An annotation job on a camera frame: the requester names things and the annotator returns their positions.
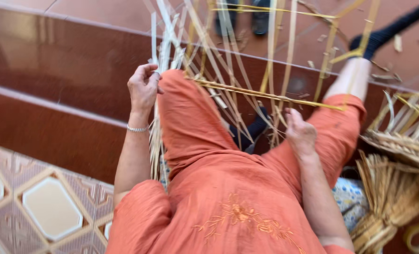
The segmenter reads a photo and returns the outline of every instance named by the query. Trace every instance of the finger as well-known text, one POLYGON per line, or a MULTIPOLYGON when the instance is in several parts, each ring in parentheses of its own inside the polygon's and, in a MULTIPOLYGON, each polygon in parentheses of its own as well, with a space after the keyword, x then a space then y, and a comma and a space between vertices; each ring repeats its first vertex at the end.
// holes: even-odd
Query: finger
POLYGON ((290 109, 290 114, 293 118, 294 123, 303 122, 302 115, 297 110, 295 110, 294 108, 290 109))
POLYGON ((159 82, 159 78, 160 78, 160 75, 159 75, 158 72, 153 73, 149 78, 149 83, 147 84, 147 86, 150 86, 150 87, 156 89, 157 84, 159 82))
POLYGON ((160 94, 160 95, 163 95, 166 92, 160 86, 157 86, 157 93, 160 94))
POLYGON ((151 71, 154 71, 156 69, 157 64, 144 64, 137 67, 136 71, 134 72, 134 75, 138 75, 139 77, 144 79, 151 71))
POLYGON ((288 129, 286 129, 286 131, 291 131, 293 129, 293 118, 291 116, 291 114, 286 113, 285 114, 285 118, 286 118, 286 123, 288 124, 288 129))

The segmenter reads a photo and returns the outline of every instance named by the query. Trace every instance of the foot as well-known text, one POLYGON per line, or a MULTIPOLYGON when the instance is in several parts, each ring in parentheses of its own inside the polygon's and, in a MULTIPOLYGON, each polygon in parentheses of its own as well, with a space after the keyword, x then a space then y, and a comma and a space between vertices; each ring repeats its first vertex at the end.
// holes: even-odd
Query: foot
MULTIPOLYGON (((270 0, 253 0, 252 6, 270 7, 270 0)), ((256 35, 266 34, 269 30, 269 12, 252 12, 252 31, 256 35)))
MULTIPOLYGON (((381 30, 372 32, 363 57, 365 59, 371 60, 377 49, 379 49, 383 44, 387 43, 396 34, 404 31, 406 28, 408 28, 410 25, 412 25, 418 20, 419 6, 413 9, 411 12, 395 20, 389 26, 386 26, 381 30)), ((358 48, 361 39, 362 35, 354 37, 354 39, 351 41, 351 44, 349 45, 349 49, 354 50, 358 48)))
MULTIPOLYGON (((267 110, 265 107, 260 106, 260 110, 262 111, 262 114, 264 117, 268 117, 267 110)), ((247 127, 247 130, 250 133, 250 136, 252 137, 253 141, 256 142, 258 140, 258 137, 263 133, 264 130, 267 128, 267 123, 261 118, 260 115, 255 116, 255 120, 251 125, 247 127)), ((233 133, 233 141, 238 146, 239 149, 242 151, 246 151, 248 147, 252 148, 252 143, 244 134, 241 133, 241 147, 239 147, 239 139, 238 139, 238 130, 230 125, 230 131, 233 133)))

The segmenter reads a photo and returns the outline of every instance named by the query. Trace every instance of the patterned tile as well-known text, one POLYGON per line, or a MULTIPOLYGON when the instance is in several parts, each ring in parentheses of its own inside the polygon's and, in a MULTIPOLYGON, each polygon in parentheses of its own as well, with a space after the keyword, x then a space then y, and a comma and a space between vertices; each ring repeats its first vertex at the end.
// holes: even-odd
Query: patterned tile
POLYGON ((0 240, 14 254, 32 253, 45 246, 14 202, 0 208, 0 240))
POLYGON ((95 247, 95 252, 98 254, 103 254, 106 251, 107 241, 103 242, 99 237, 96 236, 97 233, 95 233, 93 237, 93 245, 95 247))
POLYGON ((5 253, 104 254, 113 185, 1 147, 0 179, 5 253))
POLYGON ((16 189, 43 171, 48 164, 0 147, 0 172, 16 189))
POLYGON ((66 170, 62 170, 62 173, 88 214, 94 218, 98 181, 66 170))
POLYGON ((95 221, 111 214, 114 211, 112 200, 114 197, 114 186, 111 184, 99 182, 95 191, 95 221))
POLYGON ((60 245, 54 250, 54 254, 103 254, 98 252, 93 244, 93 231, 77 236, 75 239, 60 245))

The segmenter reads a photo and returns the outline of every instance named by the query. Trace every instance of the person's foot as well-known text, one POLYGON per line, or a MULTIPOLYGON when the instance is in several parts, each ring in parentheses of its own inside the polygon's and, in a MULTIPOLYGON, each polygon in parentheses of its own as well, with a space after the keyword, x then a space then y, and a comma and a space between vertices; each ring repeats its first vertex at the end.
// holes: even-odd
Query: person's foot
MULTIPOLYGON (((252 6, 270 7, 270 0, 253 0, 252 6)), ((252 32, 256 35, 263 35, 268 30, 269 12, 252 12, 252 32)))
MULTIPOLYGON (((265 107, 260 105, 260 110, 262 111, 262 114, 265 118, 268 118, 267 110, 265 107)), ((252 143, 244 134, 241 134, 241 147, 239 147, 239 139, 238 139, 238 130, 236 127, 230 125, 230 131, 233 133, 233 141, 235 142, 236 146, 238 146, 239 149, 242 151, 247 152, 247 149, 249 149, 249 153, 252 154, 253 147, 255 145, 255 142, 258 140, 258 137, 261 136, 261 134, 266 130, 267 123, 261 118, 260 115, 255 116, 255 120, 251 125, 247 127, 247 130, 250 133, 250 136, 252 137, 254 143, 252 143)))
MULTIPOLYGON (((238 0, 227 0, 227 3, 238 4, 238 0)), ((227 9, 237 9, 237 7, 233 5, 227 5, 227 9)), ((235 30, 235 26, 236 26, 236 14, 237 14, 236 11, 229 10, 230 22, 232 23, 233 30, 235 30)), ((220 25, 219 11, 216 12, 216 19, 214 20, 214 29, 218 36, 222 36, 222 27, 220 25)))
MULTIPOLYGON (((382 28, 371 33, 368 45, 365 49, 365 54, 363 57, 365 59, 371 60, 374 56, 374 53, 379 49, 383 44, 387 43, 391 38, 396 34, 404 31, 413 23, 419 20, 419 6, 413 9, 411 12, 401 16, 389 26, 382 28)), ((350 50, 354 50, 359 47, 362 35, 354 37, 349 45, 350 50)))

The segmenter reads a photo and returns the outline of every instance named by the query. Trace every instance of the bundle of straw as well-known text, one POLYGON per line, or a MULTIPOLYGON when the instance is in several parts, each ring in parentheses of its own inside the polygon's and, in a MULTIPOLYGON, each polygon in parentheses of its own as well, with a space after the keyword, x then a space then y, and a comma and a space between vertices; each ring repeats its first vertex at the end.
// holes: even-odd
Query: bundle of straw
POLYGON ((366 158, 362 151, 360 155, 357 167, 370 212, 359 221, 351 238, 356 253, 376 254, 398 227, 419 215, 419 174, 409 173, 412 167, 390 162, 386 156, 371 154, 366 158))
POLYGON ((419 168, 419 141, 397 133, 371 129, 360 137, 395 160, 419 168))

